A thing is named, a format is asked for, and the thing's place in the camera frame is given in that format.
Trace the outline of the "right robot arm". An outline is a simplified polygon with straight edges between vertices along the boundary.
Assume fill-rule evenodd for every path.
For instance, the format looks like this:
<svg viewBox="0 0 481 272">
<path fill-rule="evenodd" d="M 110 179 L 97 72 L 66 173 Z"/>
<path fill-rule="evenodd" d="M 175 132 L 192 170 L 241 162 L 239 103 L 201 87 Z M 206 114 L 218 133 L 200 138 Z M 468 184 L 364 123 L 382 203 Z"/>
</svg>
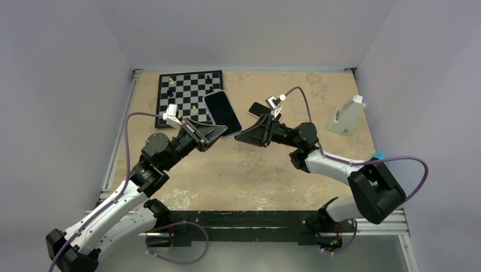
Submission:
<svg viewBox="0 0 481 272">
<path fill-rule="evenodd" d="M 272 142 L 293 147 L 289 157 L 296 169 L 326 176 L 350 187 L 350 197 L 335 197 L 318 210 L 317 222 L 324 230 L 331 231 L 340 222 L 357 218 L 380 224 L 407 199 L 406 193 L 381 160 L 349 161 L 321 153 L 317 146 L 317 129 L 311 122 L 290 128 L 270 114 L 263 114 L 256 123 L 234 138 L 258 147 L 267 147 Z"/>
</svg>

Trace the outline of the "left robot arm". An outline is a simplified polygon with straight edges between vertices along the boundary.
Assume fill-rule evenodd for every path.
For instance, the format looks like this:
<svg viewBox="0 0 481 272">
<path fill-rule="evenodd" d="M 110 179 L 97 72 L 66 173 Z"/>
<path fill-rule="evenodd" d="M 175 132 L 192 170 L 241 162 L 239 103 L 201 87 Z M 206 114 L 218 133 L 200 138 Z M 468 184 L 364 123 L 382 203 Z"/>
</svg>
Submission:
<svg viewBox="0 0 481 272">
<path fill-rule="evenodd" d="M 140 160 L 128 167 L 124 181 L 92 212 L 66 230 L 46 236 L 48 254 L 61 271 L 95 271 L 115 245 L 142 232 L 173 226 L 169 209 L 151 196 L 169 179 L 167 171 L 193 150 L 207 151 L 226 131 L 225 125 L 208 125 L 188 118 L 175 119 L 177 136 L 148 137 Z"/>
</svg>

